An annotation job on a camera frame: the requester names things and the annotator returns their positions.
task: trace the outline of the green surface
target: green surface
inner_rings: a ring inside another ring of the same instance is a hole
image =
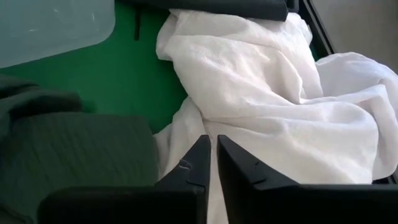
[[[53,57],[0,69],[44,88],[79,92],[85,106],[101,114],[138,114],[153,133],[168,125],[187,94],[171,62],[155,53],[168,12],[142,9],[140,39],[134,41],[134,10],[116,3],[116,25],[104,42]]]

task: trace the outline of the crumpled white sheet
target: crumpled white sheet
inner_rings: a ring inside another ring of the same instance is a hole
[[[160,30],[157,55],[189,95],[155,135],[161,176],[209,134],[208,223],[228,222],[219,134],[300,183],[369,184],[397,167],[398,77],[354,53],[315,63],[311,38],[297,14],[283,23],[175,10]]]

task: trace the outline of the plastic container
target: plastic container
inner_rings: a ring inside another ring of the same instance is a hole
[[[104,41],[114,0],[0,1],[0,68]]]

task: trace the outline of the white towel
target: white towel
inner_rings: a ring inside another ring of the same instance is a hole
[[[161,176],[201,134],[212,140],[208,223],[227,223],[216,160],[225,134],[291,179],[370,184],[398,163],[398,77],[362,55],[315,63],[297,14],[286,22],[172,11],[157,54],[189,97],[155,135]]]

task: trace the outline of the black plastic piece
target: black plastic piece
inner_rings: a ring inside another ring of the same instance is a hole
[[[299,0],[120,0],[162,9],[189,9],[241,17],[286,21],[288,12],[299,11]]]
[[[218,170],[232,224],[283,220],[384,222],[391,220],[398,207],[396,185],[299,184],[226,136],[218,136]]]
[[[76,187],[42,201],[39,224],[206,223],[210,181],[208,136],[153,187]]]

